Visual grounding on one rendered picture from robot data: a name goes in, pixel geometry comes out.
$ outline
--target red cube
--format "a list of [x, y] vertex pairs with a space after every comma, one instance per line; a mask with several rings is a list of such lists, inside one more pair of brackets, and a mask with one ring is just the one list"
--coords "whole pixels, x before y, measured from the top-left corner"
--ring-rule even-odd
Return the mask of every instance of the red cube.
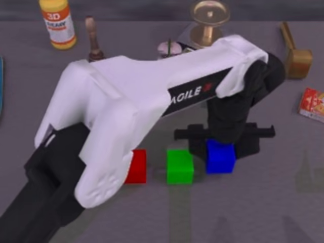
[[146, 183], [146, 150], [133, 150], [133, 159], [124, 184]]

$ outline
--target gray tabletop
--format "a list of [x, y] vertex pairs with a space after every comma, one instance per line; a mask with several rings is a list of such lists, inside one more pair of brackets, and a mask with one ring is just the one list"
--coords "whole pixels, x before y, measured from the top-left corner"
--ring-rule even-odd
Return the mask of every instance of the gray tabletop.
[[[26, 183], [23, 165], [60, 74], [86, 58], [88, 38], [76, 22], [78, 43], [68, 51], [49, 44], [43, 22], [1, 22], [0, 55], [5, 60], [5, 99], [0, 123], [0, 215]], [[188, 22], [98, 22], [108, 57], [156, 59], [157, 45], [176, 39]], [[285, 47], [278, 22], [231, 22], [241, 34], [279, 57]], [[208, 176], [192, 186], [170, 187], [153, 176], [165, 165], [172, 131], [205, 123], [195, 106], [162, 119], [144, 139], [147, 184], [124, 186], [110, 201], [86, 210], [51, 243], [320, 243], [324, 240], [324, 124], [296, 113], [306, 87], [324, 91], [324, 23], [294, 22], [296, 45], [312, 49], [308, 77], [286, 81], [251, 110], [249, 121], [274, 125], [277, 135], [261, 141], [261, 152], [238, 160], [233, 174]]]

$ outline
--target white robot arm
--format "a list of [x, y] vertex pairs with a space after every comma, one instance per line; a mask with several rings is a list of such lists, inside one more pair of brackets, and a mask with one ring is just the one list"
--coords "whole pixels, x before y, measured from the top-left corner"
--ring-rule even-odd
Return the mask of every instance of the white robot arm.
[[[203, 95], [204, 89], [195, 80], [223, 72], [214, 96], [232, 96], [244, 89], [244, 74], [256, 60], [267, 63], [268, 54], [241, 36], [231, 35], [211, 47], [158, 61], [118, 56], [73, 62], [59, 80], [35, 146], [53, 128], [84, 123], [90, 134], [79, 156], [86, 168], [74, 195], [84, 208], [96, 207], [123, 185], [132, 150], [162, 116], [173, 112], [168, 111], [171, 105], [179, 109], [181, 103], [188, 106], [194, 103], [190, 99]], [[174, 87], [188, 90], [173, 96], [169, 90]]]

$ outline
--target block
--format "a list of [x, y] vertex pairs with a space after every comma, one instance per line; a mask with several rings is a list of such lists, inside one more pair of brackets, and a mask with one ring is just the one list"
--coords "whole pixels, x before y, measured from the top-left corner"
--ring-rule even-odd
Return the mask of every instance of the block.
[[207, 174], [228, 174], [236, 162], [233, 144], [221, 144], [214, 139], [207, 140]]
[[193, 157], [186, 149], [167, 150], [167, 184], [193, 183]]
[[146, 150], [133, 150], [134, 156], [124, 184], [146, 183]]

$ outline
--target wooden handle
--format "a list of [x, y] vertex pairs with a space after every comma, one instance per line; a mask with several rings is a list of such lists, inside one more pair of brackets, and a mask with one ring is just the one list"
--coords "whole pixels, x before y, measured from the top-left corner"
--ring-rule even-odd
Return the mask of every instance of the wooden handle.
[[294, 42], [293, 36], [289, 30], [289, 26], [288, 26], [287, 22], [283, 22], [280, 25], [280, 29], [282, 31], [283, 37], [285, 39], [285, 42], [286, 42], [288, 48], [290, 50], [295, 49], [296, 48], [295, 42]]

